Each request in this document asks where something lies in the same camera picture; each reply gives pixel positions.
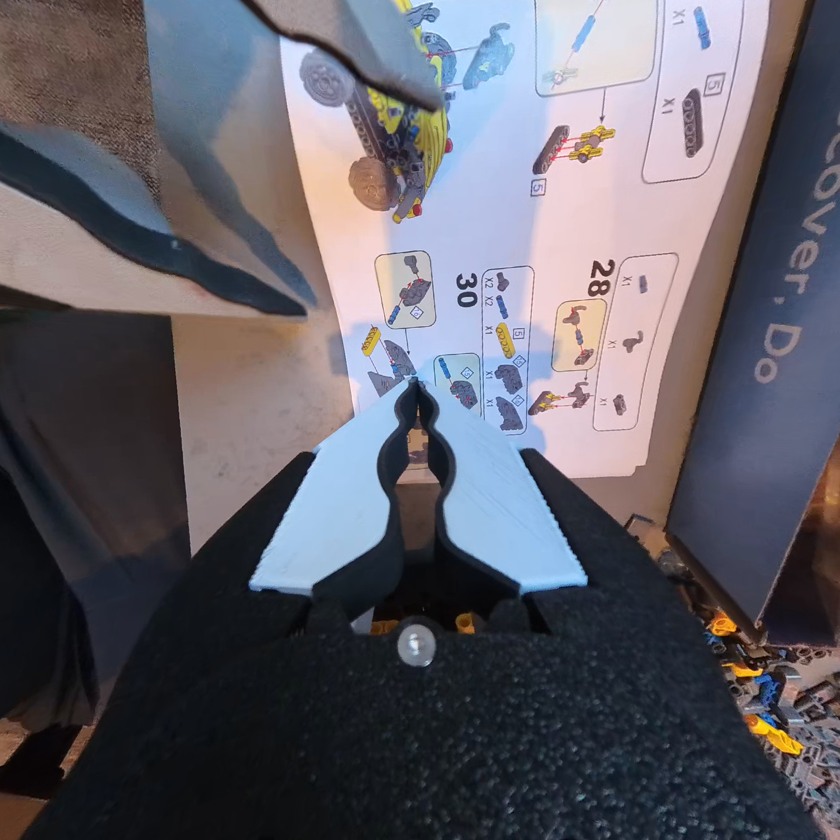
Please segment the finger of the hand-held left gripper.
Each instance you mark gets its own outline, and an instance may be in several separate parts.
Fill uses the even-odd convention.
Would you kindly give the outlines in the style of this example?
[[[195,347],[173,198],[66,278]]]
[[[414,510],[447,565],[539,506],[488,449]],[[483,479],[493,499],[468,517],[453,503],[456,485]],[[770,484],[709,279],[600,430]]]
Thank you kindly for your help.
[[[79,132],[2,122],[2,288],[39,306],[161,316],[305,320],[310,288],[267,265],[161,153],[161,199]]]
[[[391,1],[247,1],[273,32],[326,51],[368,86],[429,112],[444,93]]]

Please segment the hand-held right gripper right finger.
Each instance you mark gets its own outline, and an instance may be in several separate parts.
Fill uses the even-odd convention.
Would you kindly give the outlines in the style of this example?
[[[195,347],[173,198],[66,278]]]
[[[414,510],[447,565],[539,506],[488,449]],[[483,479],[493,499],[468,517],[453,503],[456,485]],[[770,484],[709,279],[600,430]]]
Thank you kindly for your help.
[[[587,586],[509,438],[432,383],[418,383],[417,406],[428,464],[441,485],[435,547],[454,588],[469,599],[513,599]]]

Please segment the dark blue robot kit box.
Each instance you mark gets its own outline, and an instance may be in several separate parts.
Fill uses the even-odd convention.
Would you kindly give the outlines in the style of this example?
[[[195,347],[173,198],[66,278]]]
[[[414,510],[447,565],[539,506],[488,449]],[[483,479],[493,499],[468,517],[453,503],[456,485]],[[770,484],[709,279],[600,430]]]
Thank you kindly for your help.
[[[668,515],[782,646],[838,644],[838,36],[810,2]]]

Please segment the pile of small toy parts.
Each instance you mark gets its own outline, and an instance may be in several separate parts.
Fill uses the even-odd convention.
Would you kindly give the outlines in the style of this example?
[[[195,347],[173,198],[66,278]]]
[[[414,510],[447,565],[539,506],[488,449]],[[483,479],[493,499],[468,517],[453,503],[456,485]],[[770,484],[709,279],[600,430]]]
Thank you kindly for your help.
[[[628,531],[673,583],[726,680],[739,714],[826,838],[838,838],[838,650],[754,643],[700,584],[656,522]]]

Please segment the grey desk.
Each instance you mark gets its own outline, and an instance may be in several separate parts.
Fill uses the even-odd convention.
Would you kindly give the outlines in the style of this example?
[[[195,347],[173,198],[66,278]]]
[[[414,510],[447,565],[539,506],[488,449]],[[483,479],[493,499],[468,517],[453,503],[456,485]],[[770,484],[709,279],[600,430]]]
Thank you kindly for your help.
[[[770,2],[768,34],[739,158],[686,290],[664,359],[647,460],[628,477],[577,484],[615,519],[664,523],[676,488],[785,73],[807,2]],[[333,304],[306,323],[172,320],[191,549],[294,455],[352,417]]]

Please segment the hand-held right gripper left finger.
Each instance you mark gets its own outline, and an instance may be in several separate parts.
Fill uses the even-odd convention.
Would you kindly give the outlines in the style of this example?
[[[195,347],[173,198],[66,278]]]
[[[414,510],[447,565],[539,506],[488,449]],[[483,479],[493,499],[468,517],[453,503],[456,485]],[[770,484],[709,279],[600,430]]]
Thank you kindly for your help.
[[[325,438],[249,581],[252,591],[381,599],[399,582],[403,536],[396,482],[418,380],[406,379]]]

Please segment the white instruction booklet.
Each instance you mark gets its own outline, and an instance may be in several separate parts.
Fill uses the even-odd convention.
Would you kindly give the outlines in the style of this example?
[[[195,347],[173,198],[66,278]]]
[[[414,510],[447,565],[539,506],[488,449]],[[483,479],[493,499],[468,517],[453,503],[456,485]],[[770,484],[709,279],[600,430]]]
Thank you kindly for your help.
[[[446,109],[282,38],[353,408],[413,371],[571,478],[648,456],[769,2],[395,2]]]

